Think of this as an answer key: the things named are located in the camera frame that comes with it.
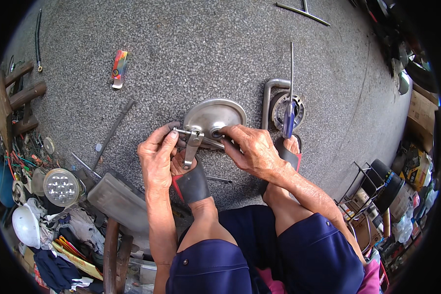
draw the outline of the gray concrete floor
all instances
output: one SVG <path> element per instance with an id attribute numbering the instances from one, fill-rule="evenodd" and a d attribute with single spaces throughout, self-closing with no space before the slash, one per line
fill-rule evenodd
<path id="1" fill-rule="evenodd" d="M 359 164 L 381 159 L 390 165 L 403 132 L 410 95 L 400 96 L 367 16 L 347 0 L 309 0 L 310 13 L 326 27 L 274 6 L 274 1 L 38 1 L 4 56 L 35 60 L 39 8 L 42 73 L 47 93 L 32 106 L 39 130 L 66 159 L 75 152 L 92 163 L 129 98 L 137 100 L 123 119 L 97 168 L 114 168 L 136 187 L 143 185 L 137 144 L 157 127 L 182 121 L 188 109 L 212 97 L 240 103 L 248 126 L 259 128 L 264 83 L 289 77 L 294 41 L 295 89 L 305 104 L 299 129 L 300 173 L 339 198 Z M 300 8 L 300 0 L 287 4 Z M 118 49 L 130 51 L 122 89 L 110 86 Z M 279 131 L 271 130 L 272 137 Z M 235 167 L 222 151 L 200 150 L 206 173 L 233 179 L 210 182 L 220 210 L 262 203 L 259 181 Z M 173 201 L 180 202 L 172 192 Z"/>

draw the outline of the black hose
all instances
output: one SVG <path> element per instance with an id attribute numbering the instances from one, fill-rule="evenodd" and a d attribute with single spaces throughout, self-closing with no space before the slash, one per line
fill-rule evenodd
<path id="1" fill-rule="evenodd" d="M 36 62 L 37 62 L 37 71 L 38 72 L 42 71 L 41 51 L 39 50 L 39 29 L 41 28 L 41 14 L 42 14 L 42 9 L 39 9 L 39 14 L 37 15 L 37 20 L 36 20 L 36 31 L 34 34 L 34 43 L 35 43 L 35 48 L 36 48 Z"/>

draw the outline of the white hard hat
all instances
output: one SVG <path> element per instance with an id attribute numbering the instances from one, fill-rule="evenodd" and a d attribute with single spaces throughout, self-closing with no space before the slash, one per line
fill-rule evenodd
<path id="1" fill-rule="evenodd" d="M 16 236 L 23 244 L 37 249 L 41 247 L 39 222 L 27 203 L 13 211 L 12 223 Z"/>

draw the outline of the wrench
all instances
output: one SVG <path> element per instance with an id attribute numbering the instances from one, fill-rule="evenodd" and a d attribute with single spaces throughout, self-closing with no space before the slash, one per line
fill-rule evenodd
<path id="1" fill-rule="evenodd" d="M 227 179 L 222 179 L 222 178 L 216 178 L 214 176 L 206 176 L 206 179 L 208 180 L 212 180 L 212 181 L 218 181 L 218 182 L 223 182 L 223 183 L 227 183 L 227 184 L 232 184 L 232 180 L 227 180 Z"/>

